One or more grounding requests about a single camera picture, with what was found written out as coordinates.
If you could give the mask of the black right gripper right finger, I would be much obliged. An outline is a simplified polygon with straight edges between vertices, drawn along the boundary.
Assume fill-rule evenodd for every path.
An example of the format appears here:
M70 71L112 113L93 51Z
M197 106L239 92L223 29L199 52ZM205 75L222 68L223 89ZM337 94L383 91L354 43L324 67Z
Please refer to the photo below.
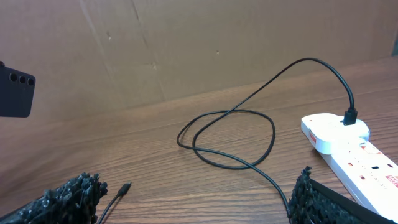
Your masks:
M395 221L359 205L311 179L307 166L297 177L288 202L294 224L395 224Z

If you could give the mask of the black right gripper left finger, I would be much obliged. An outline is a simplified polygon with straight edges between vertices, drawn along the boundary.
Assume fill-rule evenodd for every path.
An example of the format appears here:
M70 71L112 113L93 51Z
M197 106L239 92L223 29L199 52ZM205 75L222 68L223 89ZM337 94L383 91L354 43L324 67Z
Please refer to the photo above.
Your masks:
M45 190L43 196L1 217L1 224L91 224L96 206L108 193L100 175L84 172L64 185Z

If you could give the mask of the Samsung Galaxy smartphone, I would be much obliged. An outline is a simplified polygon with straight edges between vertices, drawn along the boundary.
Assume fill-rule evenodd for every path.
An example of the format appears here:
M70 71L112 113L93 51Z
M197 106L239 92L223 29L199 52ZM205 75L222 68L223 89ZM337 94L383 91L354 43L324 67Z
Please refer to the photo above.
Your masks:
M3 61L1 61L0 72L1 117L29 117L34 98L35 77L9 68Z

